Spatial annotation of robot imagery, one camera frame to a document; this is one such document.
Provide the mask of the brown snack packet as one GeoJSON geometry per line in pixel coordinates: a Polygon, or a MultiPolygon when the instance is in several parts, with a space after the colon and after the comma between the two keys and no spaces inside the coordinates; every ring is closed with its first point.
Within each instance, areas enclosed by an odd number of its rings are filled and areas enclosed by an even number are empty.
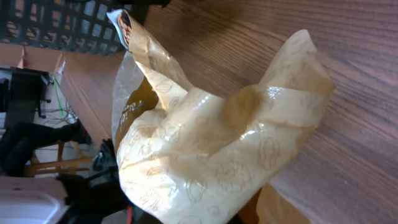
{"type": "Polygon", "coordinates": [[[259,83],[223,98],[193,86],[127,11],[108,19],[126,48],[111,131],[127,198],[162,223],[227,223],[253,196],[260,223],[307,223],[270,181],[318,127],[334,89],[308,31],[285,41],[259,83]]]}

